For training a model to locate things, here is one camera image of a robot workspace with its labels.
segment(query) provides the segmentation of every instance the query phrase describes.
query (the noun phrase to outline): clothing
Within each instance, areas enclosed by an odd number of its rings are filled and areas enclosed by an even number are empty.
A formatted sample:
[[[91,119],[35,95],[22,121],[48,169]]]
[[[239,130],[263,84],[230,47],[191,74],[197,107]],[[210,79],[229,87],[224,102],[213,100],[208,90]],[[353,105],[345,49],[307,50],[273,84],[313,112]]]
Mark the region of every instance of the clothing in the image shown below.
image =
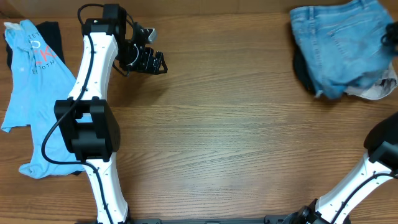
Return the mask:
[[[368,89],[392,62],[394,48],[381,44],[392,18],[377,0],[300,7],[290,18],[317,96],[337,99],[348,86]]]
[[[34,146],[31,162],[22,165],[19,172],[39,179],[83,170],[80,165],[50,164],[41,155],[42,141],[56,122],[53,112],[55,100],[68,97],[75,77],[44,42],[31,21],[24,20],[20,24],[5,22],[4,25],[6,41],[13,52],[13,89],[1,129],[9,132],[13,127],[30,125]],[[59,128],[51,135],[46,153],[56,161],[75,161],[75,156],[65,147]]]
[[[315,88],[311,81],[310,75],[308,74],[307,61],[297,45],[295,46],[293,68],[297,78],[300,80],[304,88],[311,94],[315,95]],[[345,90],[345,93],[367,100],[380,100],[390,95],[390,93],[397,88],[397,85],[397,74],[392,64],[390,64],[389,69],[384,71],[381,79],[379,79],[371,88],[360,89],[349,86]]]
[[[61,32],[58,26],[58,22],[43,22],[36,26],[39,34],[43,37],[44,42],[49,45],[49,47],[55,52],[55,54],[60,58],[60,60],[65,63],[62,51],[62,39]],[[11,69],[12,63],[12,49],[10,45],[7,44],[7,65]]]

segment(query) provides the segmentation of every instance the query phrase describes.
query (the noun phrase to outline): folded blue clothes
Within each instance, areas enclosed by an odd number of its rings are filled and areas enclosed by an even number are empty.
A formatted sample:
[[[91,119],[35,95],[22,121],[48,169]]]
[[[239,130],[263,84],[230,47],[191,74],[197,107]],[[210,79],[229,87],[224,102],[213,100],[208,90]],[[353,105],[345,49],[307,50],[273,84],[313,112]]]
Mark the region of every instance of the folded blue clothes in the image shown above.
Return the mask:
[[[318,96],[368,89],[389,69],[394,47],[381,39],[392,18],[377,0],[307,6],[290,12],[293,34]]]
[[[30,125],[34,146],[32,160],[22,165],[19,172],[39,179],[83,170],[81,165],[50,164],[41,154],[43,139],[56,122],[55,101],[67,99],[75,77],[31,21],[5,22],[4,25],[5,38],[13,53],[13,89],[1,129],[9,132],[13,127]],[[59,128],[51,135],[46,153],[56,161],[76,161],[75,155],[67,151]]]

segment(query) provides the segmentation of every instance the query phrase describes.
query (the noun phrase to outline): white arm segment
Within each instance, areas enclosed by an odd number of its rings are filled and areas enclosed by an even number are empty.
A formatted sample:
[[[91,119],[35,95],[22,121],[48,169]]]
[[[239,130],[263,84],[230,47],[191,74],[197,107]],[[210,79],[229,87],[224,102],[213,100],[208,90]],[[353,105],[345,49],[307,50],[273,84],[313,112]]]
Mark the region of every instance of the white arm segment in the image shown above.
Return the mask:
[[[365,153],[361,161],[356,167],[329,193],[319,198],[315,206],[315,210],[322,214],[322,218],[328,222],[332,222],[341,204],[348,198],[348,196],[365,180],[372,177],[374,174],[390,174],[390,168],[382,165],[379,162],[369,162],[369,155]],[[373,190],[383,183],[391,180],[392,177],[378,177],[373,179],[368,184],[359,190],[355,196],[348,202],[343,209],[336,224],[342,224],[347,215],[361,203]]]
[[[104,162],[102,159],[88,159],[87,162],[93,164],[98,169],[98,173],[103,184],[105,200],[108,204],[108,209],[111,213],[113,223],[124,223],[126,221],[129,208],[120,188],[118,171],[116,169],[116,153],[114,152],[112,154],[109,162]],[[102,203],[97,177],[93,173],[92,168],[88,166],[84,167],[88,174],[88,178],[90,179],[95,202],[97,204],[97,221],[98,223],[109,224],[109,219]]]
[[[93,39],[96,53],[94,54],[93,68],[87,84],[88,91],[86,91],[81,100],[91,100],[93,96],[99,97],[100,100],[106,100],[112,64],[118,54],[118,43],[113,35],[106,35],[105,32],[92,32],[90,35]],[[68,98],[73,97],[74,100],[77,99],[81,92],[90,64],[91,45],[87,35],[84,36],[83,42],[84,52],[79,74],[75,86],[68,96]]]

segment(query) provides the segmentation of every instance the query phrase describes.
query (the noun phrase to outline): blue t-shirt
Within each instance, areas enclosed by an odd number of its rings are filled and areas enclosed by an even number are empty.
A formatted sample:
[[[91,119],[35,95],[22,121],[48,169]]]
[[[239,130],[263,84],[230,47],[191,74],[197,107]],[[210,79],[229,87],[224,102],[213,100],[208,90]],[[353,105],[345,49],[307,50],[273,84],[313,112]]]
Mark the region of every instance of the blue t-shirt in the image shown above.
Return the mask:
[[[55,101],[67,99],[75,77],[31,21],[5,22],[4,25],[6,41],[12,49],[13,89],[1,129],[9,132],[13,127],[30,125],[34,146],[31,162],[22,165],[19,172],[39,179],[83,170],[80,165],[51,164],[41,154],[43,139],[56,122]],[[47,142],[46,154],[56,161],[76,160],[75,155],[67,151],[59,128]]]

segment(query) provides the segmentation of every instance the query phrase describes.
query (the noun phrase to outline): wooden table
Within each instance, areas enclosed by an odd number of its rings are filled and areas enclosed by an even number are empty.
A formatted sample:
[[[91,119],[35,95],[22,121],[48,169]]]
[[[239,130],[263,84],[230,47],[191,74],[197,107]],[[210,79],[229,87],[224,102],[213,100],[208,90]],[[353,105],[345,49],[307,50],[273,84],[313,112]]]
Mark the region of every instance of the wooden table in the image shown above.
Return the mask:
[[[77,74],[77,19],[47,20],[59,21],[66,64]],[[372,102],[314,100],[292,70],[287,14],[136,21],[156,27],[153,48],[164,52],[169,72],[126,79],[113,71],[109,82],[122,132],[119,177],[134,218],[295,212],[331,190],[363,155],[371,128],[398,109],[398,91]],[[12,91],[5,50],[0,64],[3,120]],[[18,172],[32,155],[30,128],[0,132],[0,142],[0,223],[95,219],[85,174],[34,180]],[[390,181],[377,189],[354,210],[353,223],[396,223],[397,188]]]

